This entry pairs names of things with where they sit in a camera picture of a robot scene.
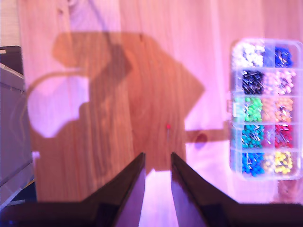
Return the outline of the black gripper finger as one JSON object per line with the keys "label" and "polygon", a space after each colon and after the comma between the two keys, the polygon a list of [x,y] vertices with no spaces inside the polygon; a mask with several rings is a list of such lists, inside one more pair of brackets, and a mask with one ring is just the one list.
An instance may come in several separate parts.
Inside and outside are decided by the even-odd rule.
{"label": "black gripper finger", "polygon": [[233,227],[228,211],[236,202],[171,154],[171,191],[180,227]]}
{"label": "black gripper finger", "polygon": [[145,190],[145,154],[83,202],[92,216],[86,227],[137,227]]}

